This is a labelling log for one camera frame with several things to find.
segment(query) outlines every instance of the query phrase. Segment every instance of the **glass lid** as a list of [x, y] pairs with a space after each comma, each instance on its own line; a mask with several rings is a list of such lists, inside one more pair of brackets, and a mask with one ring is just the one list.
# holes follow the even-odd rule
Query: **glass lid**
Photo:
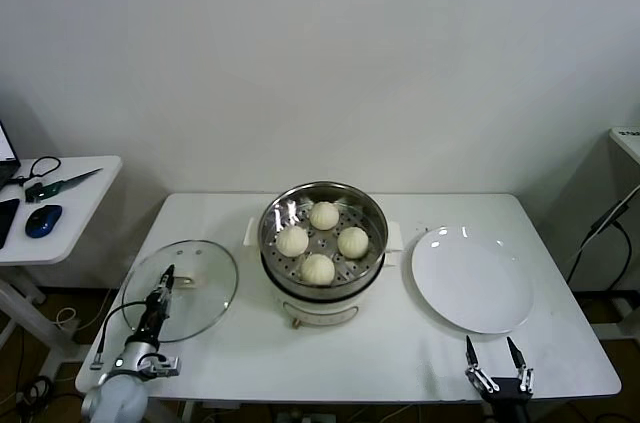
[[[122, 303], [144, 300], [170, 265], [175, 265], [175, 281], [160, 343], [186, 340], [213, 326], [229, 308], [238, 288], [236, 262], [224, 247], [211, 241], [187, 240], [165, 246], [137, 265], [124, 284]], [[136, 305], [123, 310], [132, 331], [144, 309]]]

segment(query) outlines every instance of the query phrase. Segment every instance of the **robotic arm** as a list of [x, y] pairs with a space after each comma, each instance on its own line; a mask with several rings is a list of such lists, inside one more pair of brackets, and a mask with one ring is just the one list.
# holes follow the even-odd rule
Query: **robotic arm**
[[516, 378], [492, 378], [478, 364], [478, 357], [467, 336], [467, 370], [465, 374], [480, 393], [484, 401], [491, 405], [495, 420], [499, 423], [529, 423], [525, 408], [533, 395], [533, 368], [527, 368], [522, 352], [511, 338], [507, 337], [513, 364], [518, 370]]
[[[91, 423], [141, 421], [148, 399], [144, 382], [180, 374], [178, 357], [158, 353], [160, 330], [164, 320], [169, 318], [174, 270], [173, 265], [167, 268], [156, 288], [145, 298], [145, 311], [136, 331], [125, 341], [124, 350], [116, 358], [111, 370], [102, 375], [98, 386], [85, 396], [82, 416]], [[102, 369], [101, 357], [102, 350], [99, 347], [91, 365], [92, 370]]]

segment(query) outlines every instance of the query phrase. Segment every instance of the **white wall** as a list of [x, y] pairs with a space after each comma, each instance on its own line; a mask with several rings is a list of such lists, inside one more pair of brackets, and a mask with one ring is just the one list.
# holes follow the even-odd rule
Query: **white wall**
[[515, 193], [561, 261], [634, 182], [605, 132], [640, 119], [639, 29], [637, 0], [0, 0], [20, 153], [125, 162], [41, 281], [116, 281], [168, 192], [316, 178]]

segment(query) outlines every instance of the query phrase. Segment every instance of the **white table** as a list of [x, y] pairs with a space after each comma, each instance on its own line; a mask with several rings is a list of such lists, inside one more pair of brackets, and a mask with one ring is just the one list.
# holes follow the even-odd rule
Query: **white table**
[[[514, 197], [374, 195], [387, 218], [400, 224], [405, 251], [387, 256], [389, 267], [353, 320], [294, 330], [271, 295], [258, 250], [242, 246], [249, 219], [259, 216], [274, 196], [175, 194], [165, 201], [133, 267], [169, 243], [209, 239], [234, 255], [240, 281], [228, 314], [217, 326], [162, 346], [163, 353], [182, 358], [182, 373], [148, 382], [150, 396], [230, 402], [477, 401], [464, 376], [466, 332], [435, 314], [409, 276], [411, 251], [425, 228], [456, 224], [500, 235], [526, 263], [535, 305], [511, 337], [535, 368], [534, 398], [620, 390], [607, 355]], [[123, 318], [112, 320], [105, 370], [130, 334]], [[495, 376], [515, 375], [504, 336], [472, 338], [483, 368]], [[76, 379], [83, 392], [100, 377], [101, 372], [89, 369], [96, 346], [97, 341]]]
[[[611, 128], [609, 136], [620, 148], [640, 164], [640, 127]], [[600, 340], [635, 340], [640, 345], [640, 308], [635, 310], [624, 298], [614, 298], [622, 320], [617, 323], [595, 323], [592, 326]]]
[[[25, 203], [24, 190], [17, 185], [6, 186], [0, 191], [0, 201], [20, 198], [20, 206], [4, 248], [0, 249], [0, 309], [12, 319], [0, 336], [0, 346], [16, 324], [22, 326], [53, 350], [43, 367], [43, 374], [47, 376], [57, 371], [61, 358], [64, 358], [63, 355], [75, 359], [83, 350], [71, 341], [68, 333], [60, 331], [32, 306], [32, 301], [37, 303], [44, 301], [44, 295], [26, 273], [21, 271], [21, 267], [51, 265], [69, 256], [122, 167], [122, 161], [118, 156], [62, 158], [61, 160], [60, 168], [45, 176], [41, 180], [43, 184], [69, 179], [96, 168], [103, 168], [103, 170], [77, 187], [37, 204]], [[22, 166], [16, 176], [28, 175], [33, 160], [24, 160], [21, 163]], [[63, 208], [62, 216], [53, 231], [43, 238], [29, 238], [24, 231], [27, 218], [34, 210], [50, 204], [61, 205]], [[12, 285], [25, 296], [16, 291]]]

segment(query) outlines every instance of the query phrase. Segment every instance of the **blue mouse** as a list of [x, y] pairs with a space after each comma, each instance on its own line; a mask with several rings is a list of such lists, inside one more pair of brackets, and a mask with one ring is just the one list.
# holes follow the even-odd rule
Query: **blue mouse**
[[62, 207], [60, 205], [46, 205], [38, 208], [29, 215], [24, 231], [31, 238], [47, 236], [56, 226], [61, 214]]

